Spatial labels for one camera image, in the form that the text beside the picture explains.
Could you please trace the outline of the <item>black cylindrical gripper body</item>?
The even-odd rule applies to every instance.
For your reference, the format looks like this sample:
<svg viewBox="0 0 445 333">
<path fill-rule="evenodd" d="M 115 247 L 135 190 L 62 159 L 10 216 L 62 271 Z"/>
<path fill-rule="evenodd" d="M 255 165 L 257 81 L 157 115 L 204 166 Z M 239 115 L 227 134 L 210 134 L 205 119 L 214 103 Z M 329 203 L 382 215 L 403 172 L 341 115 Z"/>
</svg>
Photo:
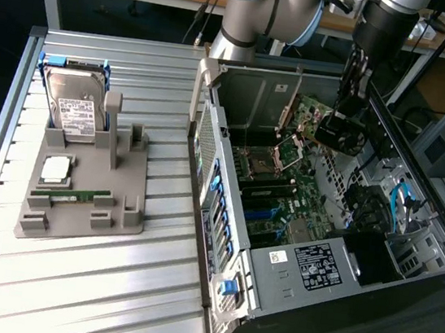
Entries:
<svg viewBox="0 0 445 333">
<path fill-rule="evenodd" d="M 368 0 L 354 27 L 352 40 L 377 66 L 400 51 L 419 20 L 417 12 L 401 13 L 383 2 Z"/>
</svg>

